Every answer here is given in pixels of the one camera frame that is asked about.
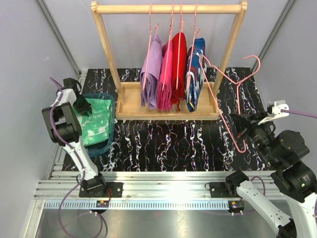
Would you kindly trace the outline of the green white trousers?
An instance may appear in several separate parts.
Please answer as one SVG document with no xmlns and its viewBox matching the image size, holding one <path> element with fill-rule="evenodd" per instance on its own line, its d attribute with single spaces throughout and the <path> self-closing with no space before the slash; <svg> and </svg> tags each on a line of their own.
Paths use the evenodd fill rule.
<svg viewBox="0 0 317 238">
<path fill-rule="evenodd" d="M 75 114 L 82 128 L 82 140 L 85 147 L 106 141 L 109 138 L 110 121 L 112 120 L 112 102 L 110 99 L 89 99 L 92 114 L 83 116 Z"/>
</svg>

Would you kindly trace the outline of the pink wire hanger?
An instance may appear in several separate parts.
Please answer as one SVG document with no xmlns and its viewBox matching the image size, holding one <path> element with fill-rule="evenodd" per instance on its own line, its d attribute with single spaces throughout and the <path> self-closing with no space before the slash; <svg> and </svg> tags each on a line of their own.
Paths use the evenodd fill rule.
<svg viewBox="0 0 317 238">
<path fill-rule="evenodd" d="M 235 82 L 235 81 L 233 81 L 230 77 L 228 77 L 222 70 L 220 70 L 220 69 L 219 69 L 218 67 L 216 67 L 214 64 L 211 64 L 211 62 L 208 60 L 208 58 L 207 58 L 206 56 L 202 55 L 202 56 L 199 57 L 199 64 L 200 64 L 200 66 L 202 66 L 202 59 L 204 59 L 204 60 L 208 63 L 209 66 L 215 68 L 215 69 L 217 70 L 217 72 L 220 72 L 220 74 L 221 74 L 222 76 L 224 76 L 224 77 L 225 77 L 226 79 L 228 79 L 231 83 L 233 83 L 234 85 L 236 85 L 237 109 L 238 109 L 238 114 L 239 114 L 239 115 L 241 114 L 241 108 L 240 108 L 240 87 L 241 87 L 241 85 L 242 85 L 243 82 L 247 81 L 250 77 L 254 76 L 254 75 L 260 70 L 260 67 L 261 67 L 261 60 L 260 60 L 260 58 L 259 58 L 257 55 L 250 55 L 250 56 L 244 57 L 243 59 L 246 60 L 246 59 L 249 59 L 249 58 L 255 58 L 255 59 L 257 60 L 258 67 L 257 67 L 256 71 L 253 72 L 253 73 L 251 73 L 251 74 L 249 74 L 248 76 L 246 76 L 245 78 L 243 78 L 241 81 Z M 208 89 L 209 89 L 209 91 L 210 91 L 210 93 L 211 93 L 212 99 L 213 99 L 213 101 L 215 102 L 215 107 L 216 107 L 216 109 L 219 110 L 219 112 L 220 112 L 220 117 L 221 117 L 221 119 L 222 119 L 222 121 L 223 121 L 223 123 L 224 123 L 224 125 L 225 125 L 225 127 L 226 127 L 226 129 L 227 129 L 227 132 L 229 133 L 229 135 L 230 135 L 230 137 L 231 137 L 231 139 L 232 139 L 232 141 L 233 141 L 233 143 L 234 143 L 234 145 L 235 145 L 237 151 L 238 151 L 239 153 L 245 153 L 246 150 L 247 150 L 245 140 L 243 140 L 243 149 L 240 149 L 240 148 L 238 147 L 238 145 L 237 145 L 237 142 L 236 142 L 236 140 L 235 140 L 235 138 L 234 138 L 232 132 L 231 132 L 231 129 L 229 128 L 227 122 L 226 122 L 225 119 L 224 119 L 223 113 L 222 113 L 221 109 L 219 108 L 219 105 L 218 105 L 218 102 L 217 102 L 215 93 L 212 91 L 211 85 L 210 85 L 210 83 L 209 83 L 208 80 L 207 80 L 207 76 L 206 76 L 206 73 L 205 73 L 205 72 L 203 72 L 203 76 L 205 77 L 206 84 L 207 84 L 207 87 L 208 87 Z"/>
</svg>

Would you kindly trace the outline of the blue patterned trousers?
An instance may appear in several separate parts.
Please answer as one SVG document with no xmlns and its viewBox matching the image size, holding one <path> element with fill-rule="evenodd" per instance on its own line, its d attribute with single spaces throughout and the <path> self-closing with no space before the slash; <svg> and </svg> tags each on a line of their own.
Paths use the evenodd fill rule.
<svg viewBox="0 0 317 238">
<path fill-rule="evenodd" d="M 197 110 L 199 96 L 205 79 L 204 73 L 207 72 L 204 58 L 202 58 L 202 66 L 200 65 L 202 55 L 205 55 L 205 39 L 197 38 L 194 40 L 194 45 L 191 45 L 187 54 L 185 100 L 189 112 Z"/>
</svg>

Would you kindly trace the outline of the pink hanger with blue trousers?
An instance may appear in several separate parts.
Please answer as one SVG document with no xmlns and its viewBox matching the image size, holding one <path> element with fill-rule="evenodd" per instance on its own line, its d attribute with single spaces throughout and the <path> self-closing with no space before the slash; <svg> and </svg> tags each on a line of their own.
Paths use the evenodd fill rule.
<svg viewBox="0 0 317 238">
<path fill-rule="evenodd" d="M 193 41 L 192 41 L 192 47 L 191 47 L 191 54 L 189 57 L 189 68 L 188 68 L 188 75 L 187 75 L 187 86 L 186 86 L 186 91 L 189 92 L 189 87 L 190 87 L 190 71 L 191 71 L 191 65 L 192 65 L 192 59 L 193 59 L 193 51 L 194 51 L 194 44 L 195 44 L 195 39 L 196 35 L 199 34 L 199 30 L 196 30 L 196 23 L 197 23 L 197 11 L 198 11 L 198 3 L 195 6 L 195 12 L 194 12 L 194 35 L 193 35 Z"/>
</svg>

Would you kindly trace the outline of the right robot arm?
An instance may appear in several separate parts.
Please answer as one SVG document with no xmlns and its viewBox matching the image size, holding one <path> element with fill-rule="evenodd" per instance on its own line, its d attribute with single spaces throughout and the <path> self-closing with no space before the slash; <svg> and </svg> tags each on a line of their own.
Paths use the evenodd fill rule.
<svg viewBox="0 0 317 238">
<path fill-rule="evenodd" d="M 254 115 L 231 114 L 238 138 L 249 138 L 291 210 L 284 214 L 254 186 L 242 171 L 225 179 L 229 194 L 247 201 L 269 224 L 278 238 L 315 238 L 317 236 L 317 177 L 302 162 L 310 150 L 299 132 L 284 130 L 274 135 L 275 125 L 267 112 Z"/>
</svg>

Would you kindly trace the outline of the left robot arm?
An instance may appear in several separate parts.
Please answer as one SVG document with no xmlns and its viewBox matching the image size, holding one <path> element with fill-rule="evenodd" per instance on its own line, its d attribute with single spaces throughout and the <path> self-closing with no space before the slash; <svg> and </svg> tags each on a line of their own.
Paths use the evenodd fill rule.
<svg viewBox="0 0 317 238">
<path fill-rule="evenodd" d="M 52 77 L 50 80 L 57 86 L 56 99 L 51 106 L 42 109 L 42 116 L 52 142 L 64 149 L 79 171 L 79 196 L 110 196 L 110 187 L 83 145 L 82 128 L 75 114 L 91 114 L 91 104 L 81 94 L 76 79 L 66 78 L 64 85 Z"/>
</svg>

